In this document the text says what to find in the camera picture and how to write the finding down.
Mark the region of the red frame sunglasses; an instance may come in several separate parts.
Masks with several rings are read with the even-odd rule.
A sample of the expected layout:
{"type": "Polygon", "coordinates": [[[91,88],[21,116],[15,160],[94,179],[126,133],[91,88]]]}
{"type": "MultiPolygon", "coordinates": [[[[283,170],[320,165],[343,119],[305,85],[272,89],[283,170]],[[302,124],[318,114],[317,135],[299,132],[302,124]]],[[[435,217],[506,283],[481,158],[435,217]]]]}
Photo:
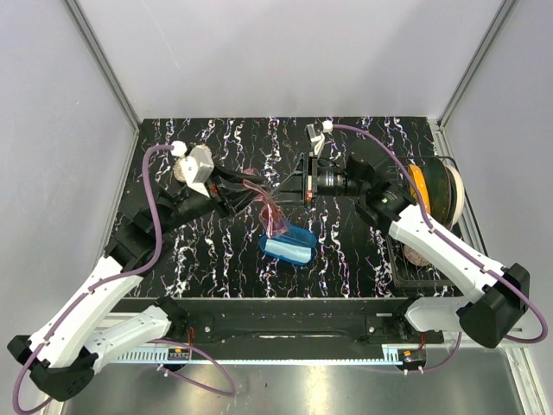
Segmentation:
{"type": "Polygon", "coordinates": [[[260,201],[264,204],[259,219],[264,226],[266,236],[269,239],[274,239],[288,232],[288,220],[271,195],[254,182],[244,179],[242,183],[246,188],[257,194],[254,201],[260,201]]]}

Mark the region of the blue glasses case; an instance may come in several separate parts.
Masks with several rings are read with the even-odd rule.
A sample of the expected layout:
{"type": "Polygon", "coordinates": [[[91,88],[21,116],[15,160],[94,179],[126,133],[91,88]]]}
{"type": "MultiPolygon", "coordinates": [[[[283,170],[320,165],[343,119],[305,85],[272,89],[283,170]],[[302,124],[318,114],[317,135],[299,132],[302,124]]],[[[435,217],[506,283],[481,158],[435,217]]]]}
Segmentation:
{"type": "Polygon", "coordinates": [[[290,226],[288,231],[274,238],[266,235],[259,240],[263,254],[293,265],[306,265],[314,255],[318,239],[309,230],[290,226]]]}

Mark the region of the light blue cleaning cloth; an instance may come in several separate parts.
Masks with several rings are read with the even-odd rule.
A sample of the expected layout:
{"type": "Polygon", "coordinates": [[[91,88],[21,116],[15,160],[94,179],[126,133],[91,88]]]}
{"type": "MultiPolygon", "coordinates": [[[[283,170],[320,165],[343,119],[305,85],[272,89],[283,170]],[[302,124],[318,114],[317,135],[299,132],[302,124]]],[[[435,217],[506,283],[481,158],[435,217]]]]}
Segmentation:
{"type": "Polygon", "coordinates": [[[274,239],[266,240],[264,251],[274,258],[297,265],[305,265],[312,258],[309,247],[295,246],[274,239]]]}

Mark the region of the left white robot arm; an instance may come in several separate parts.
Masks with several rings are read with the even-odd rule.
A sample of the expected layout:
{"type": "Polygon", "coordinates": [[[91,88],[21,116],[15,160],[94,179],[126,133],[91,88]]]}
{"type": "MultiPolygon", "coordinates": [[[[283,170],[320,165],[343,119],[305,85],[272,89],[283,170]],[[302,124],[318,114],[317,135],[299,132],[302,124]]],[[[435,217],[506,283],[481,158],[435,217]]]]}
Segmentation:
{"type": "Polygon", "coordinates": [[[215,166],[190,188],[151,183],[143,169],[144,197],[129,195],[120,205],[127,224],[110,239],[87,280],[62,309],[32,335],[17,335],[7,346],[28,376],[50,399],[63,402],[80,393],[107,364],[144,343],[183,342],[192,330],[188,312],[170,297],[160,297],[137,316],[110,329],[99,324],[136,288],[164,254],[164,238],[176,228],[213,211],[222,217],[241,213],[261,188],[260,176],[215,166]]]}

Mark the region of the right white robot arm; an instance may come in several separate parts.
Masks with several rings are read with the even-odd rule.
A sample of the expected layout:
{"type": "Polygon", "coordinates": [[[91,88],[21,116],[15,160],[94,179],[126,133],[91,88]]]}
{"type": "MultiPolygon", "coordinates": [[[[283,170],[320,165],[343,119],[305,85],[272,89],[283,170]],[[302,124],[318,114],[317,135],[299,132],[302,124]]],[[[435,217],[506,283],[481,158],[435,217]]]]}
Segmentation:
{"type": "Polygon", "coordinates": [[[392,321],[393,335],[413,342],[422,332],[462,331],[485,348],[495,348],[528,309],[530,273],[505,267],[475,251],[385,177],[394,156],[373,141],[353,144],[344,168],[301,154],[292,173],[273,190],[281,205],[308,206],[319,196],[356,201],[359,217],[382,234],[414,249],[461,291],[459,297],[420,297],[392,321]]]}

